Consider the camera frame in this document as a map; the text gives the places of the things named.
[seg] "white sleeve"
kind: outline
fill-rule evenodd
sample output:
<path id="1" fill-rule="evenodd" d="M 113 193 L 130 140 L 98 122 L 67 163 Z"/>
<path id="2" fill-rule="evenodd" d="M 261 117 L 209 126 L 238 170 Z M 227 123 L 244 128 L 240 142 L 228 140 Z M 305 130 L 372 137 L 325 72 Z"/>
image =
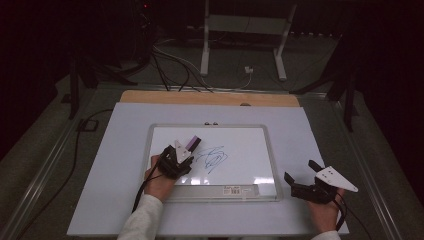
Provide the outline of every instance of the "white sleeve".
<path id="1" fill-rule="evenodd" d="M 340 240 L 340 236 L 339 233 L 334 230 L 321 233 L 312 238 L 311 240 Z"/>
<path id="2" fill-rule="evenodd" d="M 118 239 L 155 239 L 162 211 L 163 204 L 159 199 L 143 194 L 138 203 L 137 210 L 125 222 Z"/>

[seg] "blue marker drawing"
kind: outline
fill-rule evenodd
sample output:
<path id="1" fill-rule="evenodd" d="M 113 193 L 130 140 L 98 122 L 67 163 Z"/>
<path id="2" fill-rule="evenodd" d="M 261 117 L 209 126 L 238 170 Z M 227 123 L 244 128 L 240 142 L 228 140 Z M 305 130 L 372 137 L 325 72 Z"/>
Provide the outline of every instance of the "blue marker drawing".
<path id="1" fill-rule="evenodd" d="M 196 158 L 196 162 L 199 159 L 205 161 L 205 169 L 209 170 L 208 174 L 210 174 L 219 164 L 225 161 L 228 158 L 228 155 L 224 153 L 221 149 L 224 146 L 213 147 L 202 150 L 197 153 L 198 157 Z"/>

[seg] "whiteboard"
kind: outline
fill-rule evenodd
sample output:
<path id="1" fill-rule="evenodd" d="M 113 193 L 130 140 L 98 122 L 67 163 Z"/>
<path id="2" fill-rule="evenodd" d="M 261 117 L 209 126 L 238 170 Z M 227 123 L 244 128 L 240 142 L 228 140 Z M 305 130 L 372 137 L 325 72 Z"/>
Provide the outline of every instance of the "whiteboard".
<path id="1" fill-rule="evenodd" d="M 190 173 L 176 183 L 168 201 L 279 201 L 274 160 L 263 125 L 157 125 L 150 128 L 144 159 L 178 140 L 197 136 Z M 147 161 L 145 169 L 150 168 Z"/>

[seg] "plug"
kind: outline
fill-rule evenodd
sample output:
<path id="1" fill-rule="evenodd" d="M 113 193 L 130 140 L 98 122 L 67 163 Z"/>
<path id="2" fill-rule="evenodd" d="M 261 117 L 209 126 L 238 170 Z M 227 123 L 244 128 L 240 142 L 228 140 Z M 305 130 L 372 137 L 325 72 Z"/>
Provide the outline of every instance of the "plug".
<path id="1" fill-rule="evenodd" d="M 245 67 L 244 67 L 244 71 L 245 71 L 247 74 L 252 73 L 252 72 L 253 72 L 253 67 L 251 67 L 251 66 L 245 66 Z"/>

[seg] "metal leg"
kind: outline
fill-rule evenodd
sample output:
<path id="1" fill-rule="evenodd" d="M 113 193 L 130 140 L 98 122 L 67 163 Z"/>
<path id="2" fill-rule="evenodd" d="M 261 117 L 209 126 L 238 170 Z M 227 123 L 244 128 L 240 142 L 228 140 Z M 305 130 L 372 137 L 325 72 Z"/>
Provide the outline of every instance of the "metal leg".
<path id="1" fill-rule="evenodd" d="M 209 0 L 205 0 L 205 29 L 203 39 L 202 62 L 200 64 L 200 75 L 206 77 L 209 67 Z"/>
<path id="2" fill-rule="evenodd" d="M 281 57 L 283 53 L 284 45 L 286 44 L 287 37 L 290 32 L 291 23 L 293 21 L 294 13 L 296 12 L 296 4 L 293 4 L 290 10 L 290 14 L 287 17 L 286 24 L 284 26 L 283 34 L 281 35 L 281 42 L 278 48 L 274 49 L 274 58 L 275 58 L 275 66 L 277 67 L 278 79 L 280 81 L 286 81 L 287 75 L 286 70 L 284 69 L 283 59 Z"/>

